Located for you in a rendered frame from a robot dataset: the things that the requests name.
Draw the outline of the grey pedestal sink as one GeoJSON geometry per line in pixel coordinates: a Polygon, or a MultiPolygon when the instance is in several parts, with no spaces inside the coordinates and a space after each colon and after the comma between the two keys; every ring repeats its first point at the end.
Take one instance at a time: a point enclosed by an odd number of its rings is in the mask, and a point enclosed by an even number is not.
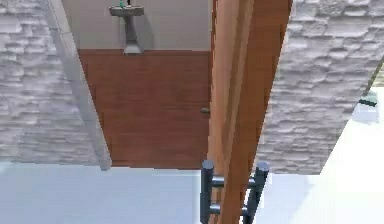
{"type": "Polygon", "coordinates": [[[143,6],[112,6],[109,8],[111,16],[123,18],[125,22],[125,43],[124,54],[141,54],[143,49],[139,46],[134,18],[144,15],[143,6]]]}

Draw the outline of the brown wooden room door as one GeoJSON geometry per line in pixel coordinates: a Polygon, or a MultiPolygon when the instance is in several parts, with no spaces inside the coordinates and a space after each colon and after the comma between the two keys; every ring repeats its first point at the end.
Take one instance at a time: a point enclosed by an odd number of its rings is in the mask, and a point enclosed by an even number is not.
{"type": "Polygon", "coordinates": [[[224,177],[208,224],[239,224],[293,0],[214,0],[207,158],[224,177]]]}

